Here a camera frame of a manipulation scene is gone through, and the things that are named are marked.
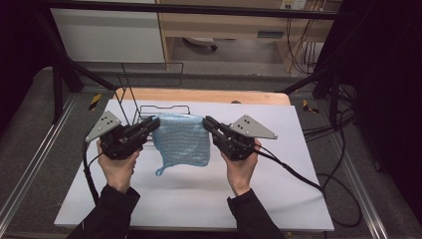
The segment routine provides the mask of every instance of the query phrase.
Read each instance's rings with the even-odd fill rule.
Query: blue cloth
[[[160,114],[160,127],[152,133],[163,165],[155,171],[177,164],[206,166],[210,160],[209,132],[202,126],[203,117],[180,114]]]

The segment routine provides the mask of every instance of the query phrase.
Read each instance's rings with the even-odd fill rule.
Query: person's left hand
[[[126,193],[130,187],[130,179],[133,174],[136,159],[139,157],[139,150],[135,151],[127,159],[111,160],[100,147],[101,142],[97,141],[97,148],[99,150],[99,165],[105,174],[106,183],[115,190]]]

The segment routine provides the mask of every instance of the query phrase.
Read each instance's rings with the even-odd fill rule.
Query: black sleeve
[[[233,199],[227,198],[227,202],[236,218],[240,238],[285,238],[252,189]]]
[[[125,238],[130,224],[130,215],[139,197],[133,188],[123,194],[106,185],[96,207],[67,238]]]

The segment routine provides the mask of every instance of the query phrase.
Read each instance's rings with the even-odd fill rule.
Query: gray floor
[[[185,75],[182,77],[181,86],[177,88],[273,92],[290,86],[300,79],[291,78],[288,75],[280,76],[278,70],[269,70],[275,65],[282,69],[280,58],[271,55],[275,49],[274,44],[220,40],[217,52],[190,46],[182,40],[176,46],[174,59],[183,60],[186,63]],[[209,65],[201,65],[203,62],[216,63],[213,67],[214,71],[209,71]],[[245,63],[256,64],[258,67],[245,72],[243,67],[239,67]],[[326,100],[313,101],[308,94],[312,89],[313,85],[310,84],[291,95],[292,104],[297,107],[303,128],[326,125],[321,114],[303,110],[303,99],[308,100],[312,108],[327,105]],[[88,106],[93,96],[94,93],[88,92],[78,95],[68,122],[7,228],[8,237],[15,235],[22,238],[64,238],[69,233],[67,229],[54,226],[53,222],[60,209],[59,202],[66,196],[81,163],[82,138],[100,116],[110,94],[103,95],[96,110],[90,112]],[[4,178],[0,182],[1,205],[6,203],[51,126],[52,98],[51,73],[41,72],[35,78],[34,86],[24,104],[0,139],[0,175]],[[340,108],[344,110],[347,105],[340,105]],[[416,221],[391,177],[386,173],[375,171],[374,158],[361,134],[359,125],[348,125],[344,129],[344,134],[347,153],[358,170],[389,237],[422,238],[421,225]],[[338,161],[338,151],[332,137],[327,135],[311,141],[308,147],[316,172],[330,172]],[[348,185],[348,179],[342,168],[335,176]],[[328,185],[327,198],[332,217],[348,223],[355,220],[356,207],[338,185],[335,183]],[[328,238],[371,238],[365,220],[353,228],[337,224],[334,226],[335,231],[328,232]],[[292,238],[322,238],[322,234],[293,232]]]

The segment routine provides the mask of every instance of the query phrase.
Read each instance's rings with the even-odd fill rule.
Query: hand
[[[133,174],[136,159],[139,157],[139,150],[124,160],[111,160],[103,153],[100,147],[100,141],[97,141],[99,150],[99,165],[105,174],[106,183],[115,190],[126,193],[130,187],[130,179]]]
[[[260,150],[261,143],[255,138],[256,150]],[[227,164],[227,179],[232,187],[233,192],[236,196],[242,195],[249,191],[250,181],[252,174],[254,173],[255,166],[258,163],[258,154],[253,152],[245,160],[232,161],[221,152],[221,156],[224,158]]]

